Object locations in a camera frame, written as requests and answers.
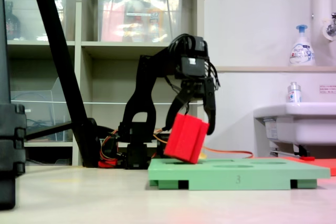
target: circular hole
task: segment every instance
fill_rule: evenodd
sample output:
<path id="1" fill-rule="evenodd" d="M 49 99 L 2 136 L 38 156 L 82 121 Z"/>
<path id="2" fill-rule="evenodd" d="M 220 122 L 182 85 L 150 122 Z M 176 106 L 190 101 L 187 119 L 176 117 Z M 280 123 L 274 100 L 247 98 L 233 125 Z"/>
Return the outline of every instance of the circular hole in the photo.
<path id="1" fill-rule="evenodd" d="M 251 168 L 253 165 L 214 165 L 218 168 Z"/>
<path id="2" fill-rule="evenodd" d="M 203 161 L 199 160 L 196 165 L 200 165 L 202 163 L 203 163 Z M 195 164 L 184 163 L 184 162 L 174 162 L 174 163 L 169 163 L 169 164 L 173 164 L 173 165 L 195 165 Z"/>
<path id="3" fill-rule="evenodd" d="M 286 162 L 251 162 L 251 164 L 257 164 L 257 165 L 282 165 Z"/>

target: white sink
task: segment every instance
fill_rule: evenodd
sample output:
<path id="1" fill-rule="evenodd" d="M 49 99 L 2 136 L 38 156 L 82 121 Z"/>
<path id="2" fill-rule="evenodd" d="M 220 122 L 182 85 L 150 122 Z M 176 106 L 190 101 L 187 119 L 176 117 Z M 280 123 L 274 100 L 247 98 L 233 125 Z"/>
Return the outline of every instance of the white sink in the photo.
<path id="1" fill-rule="evenodd" d="M 274 142 L 300 145 L 336 145 L 336 103 L 284 103 L 259 108 L 254 117 L 266 125 Z"/>

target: plastic storage bin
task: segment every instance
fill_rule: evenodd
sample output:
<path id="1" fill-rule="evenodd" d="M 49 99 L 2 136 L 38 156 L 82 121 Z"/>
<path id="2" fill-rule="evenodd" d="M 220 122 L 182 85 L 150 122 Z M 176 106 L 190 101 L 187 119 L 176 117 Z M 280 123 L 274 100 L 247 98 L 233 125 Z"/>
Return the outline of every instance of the plastic storage bin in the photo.
<path id="1" fill-rule="evenodd" d="M 18 103 L 25 106 L 27 133 L 40 130 L 47 126 L 54 126 L 71 121 L 58 78 L 51 90 L 12 91 L 10 94 L 12 103 Z M 36 141 L 71 142 L 72 130 L 41 137 Z"/>
<path id="2" fill-rule="evenodd" d="M 98 0 L 98 41 L 170 42 L 181 17 L 182 0 Z"/>
<path id="3" fill-rule="evenodd" d="M 72 41 L 76 0 L 55 0 L 55 3 L 66 40 Z M 5 0 L 5 12 L 8 40 L 48 41 L 36 0 Z"/>

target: green board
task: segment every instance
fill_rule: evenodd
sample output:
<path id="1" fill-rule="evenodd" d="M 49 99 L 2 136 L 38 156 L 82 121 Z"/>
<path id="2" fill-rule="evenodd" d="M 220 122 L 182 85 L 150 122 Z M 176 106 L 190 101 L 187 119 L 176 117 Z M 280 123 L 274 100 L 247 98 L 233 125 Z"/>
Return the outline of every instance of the green board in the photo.
<path id="1" fill-rule="evenodd" d="M 150 186 L 189 190 L 281 190 L 316 188 L 330 170 L 282 158 L 205 159 L 196 165 L 176 159 L 153 159 Z"/>

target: table surface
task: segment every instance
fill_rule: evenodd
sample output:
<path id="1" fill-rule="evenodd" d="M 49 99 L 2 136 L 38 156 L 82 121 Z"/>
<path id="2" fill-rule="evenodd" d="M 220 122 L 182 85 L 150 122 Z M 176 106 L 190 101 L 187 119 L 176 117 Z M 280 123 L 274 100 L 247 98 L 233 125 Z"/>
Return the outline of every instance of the table surface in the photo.
<path id="1" fill-rule="evenodd" d="M 336 177 L 318 189 L 157 190 L 145 170 L 27 167 L 1 224 L 336 223 Z"/>

